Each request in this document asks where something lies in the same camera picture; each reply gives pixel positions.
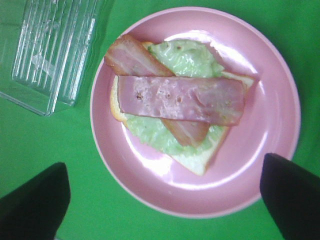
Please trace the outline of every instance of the table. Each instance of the table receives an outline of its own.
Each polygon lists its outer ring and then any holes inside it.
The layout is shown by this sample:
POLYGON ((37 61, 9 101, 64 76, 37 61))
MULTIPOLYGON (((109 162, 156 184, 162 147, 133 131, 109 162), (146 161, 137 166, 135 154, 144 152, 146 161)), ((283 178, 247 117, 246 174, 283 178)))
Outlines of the table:
POLYGON ((301 131, 293 161, 320 176, 320 1, 106 0, 74 108, 43 117, 0 98, 0 197, 53 163, 64 162, 71 202, 57 232, 62 240, 282 239, 262 200, 212 219, 166 215, 131 197, 99 156, 89 111, 91 87, 103 55, 136 21, 181 6, 208 7, 235 15, 275 45, 292 72, 301 104, 301 131))

